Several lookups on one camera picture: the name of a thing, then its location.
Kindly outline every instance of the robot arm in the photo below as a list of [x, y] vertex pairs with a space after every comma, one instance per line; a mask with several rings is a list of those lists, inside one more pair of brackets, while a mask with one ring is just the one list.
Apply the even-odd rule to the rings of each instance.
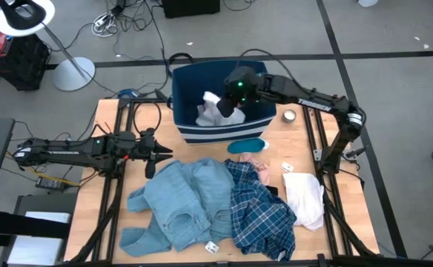
[[141, 159], [147, 161], [145, 176], [152, 178], [156, 163], [169, 159], [172, 150], [161, 146], [153, 137], [153, 129], [134, 133], [120, 132], [90, 137], [83, 141], [49, 141], [32, 138], [19, 145], [13, 154], [20, 166], [59, 163], [92, 167], [101, 174], [113, 174], [118, 159]]
[[334, 115], [339, 133], [333, 143], [322, 150], [320, 159], [322, 169], [329, 174], [338, 173], [343, 150], [360, 136], [366, 120], [363, 110], [344, 96], [309, 90], [285, 76], [256, 74], [250, 67], [236, 68], [225, 80], [225, 95], [217, 107], [223, 116], [228, 117], [236, 106], [259, 101], [295, 103]]

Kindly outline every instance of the blue bin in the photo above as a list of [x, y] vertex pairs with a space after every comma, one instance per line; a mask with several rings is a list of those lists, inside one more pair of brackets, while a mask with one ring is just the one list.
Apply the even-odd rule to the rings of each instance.
[[[202, 127], [195, 123], [197, 105], [202, 105], [203, 93], [217, 96], [225, 92], [223, 81], [237, 61], [214, 61], [192, 64], [173, 70], [173, 121], [189, 144], [224, 142], [258, 137], [276, 116], [274, 103], [248, 103], [242, 108], [245, 122], [237, 125]], [[240, 66], [252, 67], [256, 73], [267, 73], [262, 62], [240, 61]]]

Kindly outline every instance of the small round container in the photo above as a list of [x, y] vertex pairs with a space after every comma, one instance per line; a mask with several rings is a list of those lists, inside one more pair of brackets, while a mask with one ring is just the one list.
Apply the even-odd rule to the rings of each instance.
[[284, 111], [284, 113], [282, 114], [282, 120], [284, 121], [284, 122], [287, 122], [287, 123], [291, 123], [291, 122], [293, 122], [293, 121], [295, 121], [296, 120], [296, 111], [293, 111], [293, 110], [286, 110], [286, 111]]

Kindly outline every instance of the blue plaid shirt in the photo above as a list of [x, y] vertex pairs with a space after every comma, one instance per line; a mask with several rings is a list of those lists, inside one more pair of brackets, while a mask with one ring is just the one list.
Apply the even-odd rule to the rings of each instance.
[[231, 236], [243, 254], [263, 253], [272, 260], [289, 261], [296, 247], [294, 212], [272, 195], [249, 162], [225, 161], [233, 175]]

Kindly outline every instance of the black box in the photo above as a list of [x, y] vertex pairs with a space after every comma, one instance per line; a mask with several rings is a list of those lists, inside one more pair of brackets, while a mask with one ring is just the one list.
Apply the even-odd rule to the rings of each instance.
[[162, 6], [169, 19], [219, 12], [219, 0], [162, 0]]
[[12, 37], [0, 33], [0, 76], [17, 90], [37, 90], [50, 56], [36, 35]]

